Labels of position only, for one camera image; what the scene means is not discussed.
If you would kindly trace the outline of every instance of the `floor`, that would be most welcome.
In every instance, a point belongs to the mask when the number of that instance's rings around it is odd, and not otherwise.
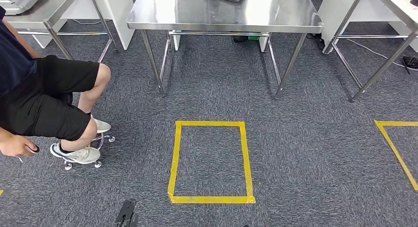
[[[322,0],[313,0],[319,8]],[[65,25],[66,31],[97,27]],[[388,24],[354,24],[350,33],[392,34]],[[161,64],[164,32],[150,34]],[[281,73],[297,35],[274,34]],[[63,37],[74,57],[95,60],[106,37]],[[384,55],[402,42],[358,40]],[[383,63],[359,46],[340,49],[362,81]],[[52,43],[43,55],[58,54]],[[413,55],[411,49],[406,54]],[[256,42],[183,37],[169,59],[161,98],[136,32],[127,51],[104,62],[112,80],[93,110],[112,125],[115,143],[102,150],[102,167],[63,162],[48,148],[55,139],[31,138],[40,154],[0,156],[0,226],[114,226],[127,198],[139,202],[141,227],[414,227],[414,191],[376,120],[418,121],[418,73],[391,66],[360,102],[335,53],[306,40],[282,97],[269,54]],[[176,120],[244,121],[255,204],[171,204],[167,197]],[[390,127],[389,136],[418,178],[418,128]],[[243,157],[235,128],[189,127],[182,132],[176,195],[245,195]]]

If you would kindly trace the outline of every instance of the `white partition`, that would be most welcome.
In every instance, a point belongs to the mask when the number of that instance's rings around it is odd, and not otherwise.
[[[126,24],[126,18],[134,5],[133,0],[96,0],[100,7],[103,17],[106,20],[113,20],[118,32],[123,48],[126,50],[131,42],[134,30],[130,30]],[[75,0],[74,3],[65,11],[62,20],[55,26],[59,30],[66,22],[65,19],[96,19],[99,17],[91,0]],[[42,48],[45,48],[52,40],[50,36],[34,36],[35,40]]]
[[[323,0],[318,14],[320,15],[324,28],[322,39],[328,46],[338,27],[342,23],[354,0]],[[356,10],[350,17],[349,22],[391,22],[390,25],[400,35],[409,35],[409,30],[400,19],[394,15],[380,0],[361,0]],[[418,40],[415,40],[411,47],[418,52]]]

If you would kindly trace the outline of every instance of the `rolling stool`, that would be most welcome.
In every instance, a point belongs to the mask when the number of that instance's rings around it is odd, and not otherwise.
[[[72,105],[73,102],[73,95],[71,92],[69,93],[64,93],[64,94],[60,94],[58,96],[55,96],[56,99],[61,100],[64,103],[70,104]],[[103,146],[103,143],[105,142],[105,139],[108,139],[108,141],[110,143],[114,142],[116,140],[115,137],[110,136],[110,135],[105,135],[104,133],[101,133],[98,137],[94,138],[92,140],[92,142],[94,141],[99,141],[99,146],[96,148],[98,150],[100,150]],[[68,160],[64,159],[64,165],[65,165],[65,169],[66,170],[70,170],[72,168],[72,163],[68,162]],[[94,167],[99,168],[102,165],[102,162],[100,161],[95,161],[94,162]]]

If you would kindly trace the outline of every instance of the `navy shirt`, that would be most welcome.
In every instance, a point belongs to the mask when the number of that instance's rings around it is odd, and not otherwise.
[[[36,61],[3,23],[0,6],[0,96],[6,95],[36,70]]]

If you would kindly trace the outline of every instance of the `white sneaker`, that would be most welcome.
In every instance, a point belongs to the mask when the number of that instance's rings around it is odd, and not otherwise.
[[[64,158],[70,162],[79,164],[90,164],[100,158],[100,151],[93,147],[85,147],[81,150],[74,151],[68,154],[63,153],[60,147],[60,143],[53,143],[49,148],[49,151],[54,156]]]
[[[108,130],[110,130],[111,126],[107,122],[103,122],[103,121],[100,121],[98,119],[95,119],[95,118],[93,118],[93,116],[92,116],[92,119],[97,124],[97,133],[104,133],[104,132],[107,132]]]

